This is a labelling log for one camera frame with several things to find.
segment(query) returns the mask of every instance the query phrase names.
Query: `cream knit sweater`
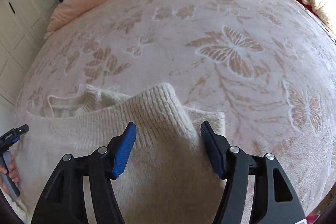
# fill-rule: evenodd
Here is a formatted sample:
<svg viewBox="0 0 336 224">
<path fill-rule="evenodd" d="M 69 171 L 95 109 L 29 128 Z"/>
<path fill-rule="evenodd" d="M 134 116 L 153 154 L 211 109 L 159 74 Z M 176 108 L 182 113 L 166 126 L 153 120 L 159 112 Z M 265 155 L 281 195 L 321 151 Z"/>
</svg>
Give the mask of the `cream knit sweater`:
<svg viewBox="0 0 336 224">
<path fill-rule="evenodd" d="M 131 223 L 211 223 L 223 194 L 199 133 L 209 120 L 225 133 L 224 114 L 183 107 L 169 84 L 134 97 L 85 86 L 73 98 L 50 96 L 45 116 L 25 113 L 20 122 L 30 131 L 13 151 L 21 176 L 21 199 L 30 221 L 38 198 L 66 153 L 89 155 L 128 122 L 137 138 L 125 172 L 112 181 L 120 211 Z M 84 178 L 89 223 L 95 223 L 88 178 Z"/>
</svg>

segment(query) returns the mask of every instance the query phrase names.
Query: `bed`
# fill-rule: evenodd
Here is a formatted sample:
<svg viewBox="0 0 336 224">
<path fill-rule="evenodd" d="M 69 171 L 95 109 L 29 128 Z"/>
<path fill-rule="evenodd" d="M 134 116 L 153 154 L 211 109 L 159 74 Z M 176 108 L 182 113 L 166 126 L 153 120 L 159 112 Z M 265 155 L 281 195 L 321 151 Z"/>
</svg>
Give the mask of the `bed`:
<svg viewBox="0 0 336 224">
<path fill-rule="evenodd" d="M 136 95 L 167 82 L 184 106 L 223 111 L 230 143 L 272 151 L 307 214 L 334 184 L 336 47 L 296 1 L 64 0 L 49 31 L 17 124 L 84 84 Z"/>
</svg>

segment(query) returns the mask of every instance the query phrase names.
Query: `cabinet handle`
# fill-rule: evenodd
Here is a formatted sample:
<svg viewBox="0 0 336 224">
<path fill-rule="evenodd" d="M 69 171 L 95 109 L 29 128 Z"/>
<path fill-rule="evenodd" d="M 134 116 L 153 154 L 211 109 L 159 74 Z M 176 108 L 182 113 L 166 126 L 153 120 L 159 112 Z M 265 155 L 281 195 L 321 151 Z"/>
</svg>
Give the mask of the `cabinet handle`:
<svg viewBox="0 0 336 224">
<path fill-rule="evenodd" d="M 15 14 L 15 10 L 14 10 L 14 8 L 13 8 L 13 6 L 11 5 L 10 2 L 9 2 L 9 6 L 10 6 L 10 8 L 12 9 L 13 13 Z"/>
</svg>

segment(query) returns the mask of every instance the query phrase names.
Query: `hand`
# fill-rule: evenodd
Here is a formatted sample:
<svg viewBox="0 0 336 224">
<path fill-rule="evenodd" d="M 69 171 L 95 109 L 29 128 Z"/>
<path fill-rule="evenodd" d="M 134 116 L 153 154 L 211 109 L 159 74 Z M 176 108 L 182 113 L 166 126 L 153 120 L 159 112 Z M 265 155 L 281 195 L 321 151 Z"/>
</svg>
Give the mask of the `hand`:
<svg viewBox="0 0 336 224">
<path fill-rule="evenodd" d="M 12 179 L 13 182 L 18 183 L 20 181 L 19 172 L 16 169 L 16 162 L 14 157 L 11 155 L 11 162 L 8 165 L 8 168 L 12 171 L 9 173 L 9 177 Z M 0 173 L 7 174 L 6 168 L 0 166 Z M 4 190 L 6 194 L 9 195 L 9 190 L 7 189 L 7 186 L 2 181 L 2 178 L 0 177 L 0 187 Z"/>
</svg>

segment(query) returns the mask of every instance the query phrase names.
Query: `silver screw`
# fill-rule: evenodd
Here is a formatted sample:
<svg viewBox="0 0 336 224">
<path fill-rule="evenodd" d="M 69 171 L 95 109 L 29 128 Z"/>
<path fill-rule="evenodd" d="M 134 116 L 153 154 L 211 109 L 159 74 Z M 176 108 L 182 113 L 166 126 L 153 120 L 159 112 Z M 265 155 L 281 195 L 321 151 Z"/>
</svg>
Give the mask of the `silver screw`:
<svg viewBox="0 0 336 224">
<path fill-rule="evenodd" d="M 105 154 L 107 152 L 107 147 L 102 146 L 100 148 L 98 148 L 98 153 L 99 154 Z"/>
<path fill-rule="evenodd" d="M 71 160 L 71 155 L 70 155 L 70 154 L 65 154 L 65 155 L 63 156 L 63 160 L 64 160 L 64 161 L 69 161 L 69 160 Z"/>
<path fill-rule="evenodd" d="M 274 160 L 275 159 L 274 155 L 271 154 L 271 153 L 267 153 L 266 158 L 268 158 L 269 160 Z"/>
<path fill-rule="evenodd" d="M 236 146 L 231 146 L 231 147 L 230 147 L 230 151 L 231 151 L 232 153 L 238 153 L 238 152 L 239 152 L 239 148 L 236 147 Z"/>
</svg>

